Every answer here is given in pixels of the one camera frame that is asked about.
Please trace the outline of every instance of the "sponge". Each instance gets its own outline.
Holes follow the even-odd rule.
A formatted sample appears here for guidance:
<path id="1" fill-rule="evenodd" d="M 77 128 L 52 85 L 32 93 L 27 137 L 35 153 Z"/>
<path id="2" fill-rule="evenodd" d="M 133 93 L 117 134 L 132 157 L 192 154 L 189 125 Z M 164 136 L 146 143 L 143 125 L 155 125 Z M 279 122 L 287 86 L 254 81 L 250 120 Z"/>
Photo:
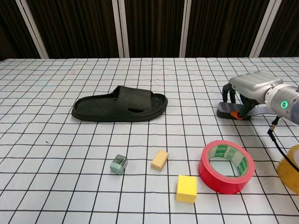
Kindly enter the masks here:
<path id="1" fill-rule="evenodd" d="M 196 196 L 196 177 L 179 175 L 177 187 L 177 201 L 194 203 Z"/>
<path id="2" fill-rule="evenodd" d="M 168 152 L 159 150 L 155 155 L 155 158 L 152 160 L 150 166 L 156 170 L 161 171 L 163 169 L 166 160 L 168 159 Z"/>

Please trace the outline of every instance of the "gray metal cylinder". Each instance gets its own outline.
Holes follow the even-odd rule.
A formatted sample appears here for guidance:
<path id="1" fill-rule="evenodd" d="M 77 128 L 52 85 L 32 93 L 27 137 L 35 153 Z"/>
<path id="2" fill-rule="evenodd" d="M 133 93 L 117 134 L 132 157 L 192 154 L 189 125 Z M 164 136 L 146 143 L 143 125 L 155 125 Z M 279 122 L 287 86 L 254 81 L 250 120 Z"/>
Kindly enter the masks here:
<path id="1" fill-rule="evenodd" d="M 271 109 L 276 112 L 277 115 L 298 124 L 299 94 L 296 90 L 297 88 L 295 86 L 290 85 L 279 89 L 271 99 Z"/>

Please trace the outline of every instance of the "green indicator light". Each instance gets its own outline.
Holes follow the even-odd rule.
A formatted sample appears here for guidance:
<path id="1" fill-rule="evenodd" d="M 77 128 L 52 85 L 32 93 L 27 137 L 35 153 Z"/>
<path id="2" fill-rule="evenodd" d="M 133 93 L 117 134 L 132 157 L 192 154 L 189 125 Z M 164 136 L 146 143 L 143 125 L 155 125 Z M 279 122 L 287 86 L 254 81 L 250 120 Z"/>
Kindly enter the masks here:
<path id="1" fill-rule="evenodd" d="M 287 101 L 282 101 L 280 104 L 281 108 L 285 109 L 288 107 L 288 102 Z"/>

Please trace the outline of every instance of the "green label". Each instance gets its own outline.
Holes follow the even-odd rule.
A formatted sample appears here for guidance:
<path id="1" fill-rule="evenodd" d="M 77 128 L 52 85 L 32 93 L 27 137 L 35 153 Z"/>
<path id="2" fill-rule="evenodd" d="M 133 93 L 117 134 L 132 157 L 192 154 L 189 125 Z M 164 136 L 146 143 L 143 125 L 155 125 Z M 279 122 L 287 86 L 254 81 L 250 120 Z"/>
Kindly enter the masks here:
<path id="1" fill-rule="evenodd" d="M 240 176 L 243 175 L 243 173 L 246 169 L 247 169 L 247 161 L 246 161 L 245 157 L 243 157 L 240 164 L 238 165 L 238 170 L 239 170 Z"/>
<path id="2" fill-rule="evenodd" d="M 225 145 L 219 145 L 216 149 L 216 153 L 215 153 L 215 156 L 218 156 L 218 157 L 223 157 L 226 150 L 227 150 L 228 146 L 225 146 Z"/>
<path id="3" fill-rule="evenodd" d="M 226 152 L 226 155 L 224 156 L 224 158 L 228 159 L 229 161 L 232 161 L 234 156 L 235 156 L 235 153 L 236 153 L 237 150 L 235 150 L 234 148 L 228 148 L 227 152 Z"/>

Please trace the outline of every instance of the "white grid tablecloth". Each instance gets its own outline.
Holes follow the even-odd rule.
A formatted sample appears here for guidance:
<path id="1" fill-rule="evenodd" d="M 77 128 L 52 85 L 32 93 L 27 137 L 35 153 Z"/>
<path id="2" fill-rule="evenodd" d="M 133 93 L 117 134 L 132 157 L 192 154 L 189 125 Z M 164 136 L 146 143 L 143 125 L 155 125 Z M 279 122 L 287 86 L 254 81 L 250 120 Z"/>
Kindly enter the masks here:
<path id="1" fill-rule="evenodd" d="M 282 156 L 267 136 L 273 116 L 251 121 L 215 116 L 231 77 L 266 71 L 299 84 L 299 58 L 8 59 L 0 63 L 0 223 L 6 224 L 298 224 L 299 196 L 279 179 Z M 81 97 L 118 85 L 165 94 L 158 118 L 96 123 L 73 118 Z M 299 127 L 285 119 L 275 130 L 287 151 Z M 203 147 L 230 140 L 255 161 L 241 193 L 217 194 L 197 178 L 195 204 L 175 200 L 177 176 L 198 176 Z M 161 172 L 157 150 L 170 153 Z M 128 158 L 124 175 L 109 165 Z M 235 175 L 227 161 L 212 161 Z"/>

